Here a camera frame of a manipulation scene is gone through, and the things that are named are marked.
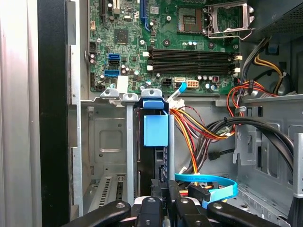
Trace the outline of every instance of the blue plastic latch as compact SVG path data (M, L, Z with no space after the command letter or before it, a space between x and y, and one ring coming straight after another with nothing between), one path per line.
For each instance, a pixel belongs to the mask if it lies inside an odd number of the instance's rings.
M164 103L162 99L144 99L143 109L164 109Z
M169 116L164 115L144 116L144 146L166 147L169 143Z

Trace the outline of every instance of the silver side panel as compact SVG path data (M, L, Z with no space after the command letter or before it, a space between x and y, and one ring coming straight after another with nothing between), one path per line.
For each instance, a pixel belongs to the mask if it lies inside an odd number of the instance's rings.
M37 1L0 1L3 227L42 226L37 31Z

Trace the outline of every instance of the cable tie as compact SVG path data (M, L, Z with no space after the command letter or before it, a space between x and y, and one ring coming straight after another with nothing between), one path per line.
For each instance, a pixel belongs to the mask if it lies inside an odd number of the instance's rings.
M227 117L224 117L224 121L225 121L225 124L226 124L226 126L228 125L227 123Z
M249 95L249 96L252 94L253 88L254 88L254 80L251 79L251 80L250 80L250 83L249 83L249 86L248 86L248 95Z

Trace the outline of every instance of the blue connector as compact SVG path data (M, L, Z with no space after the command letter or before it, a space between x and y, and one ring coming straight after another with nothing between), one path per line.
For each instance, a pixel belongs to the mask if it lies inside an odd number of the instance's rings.
M147 6L146 0L140 0L141 22L144 24L145 30L149 32L150 29L148 28L147 25L146 6Z
M118 53L109 53L108 54L108 59L119 61L120 60L120 55Z
M117 77L120 75L119 70L104 70L105 77Z

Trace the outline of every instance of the pcie slot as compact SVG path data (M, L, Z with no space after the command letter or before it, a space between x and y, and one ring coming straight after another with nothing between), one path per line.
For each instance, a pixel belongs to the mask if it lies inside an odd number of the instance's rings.
M147 16L146 16L146 3L147 0L140 0L140 16L141 16L141 21L144 24L145 30L150 31L147 25Z
M105 15L106 15L106 0L100 0L100 18L102 19L103 24L105 24Z

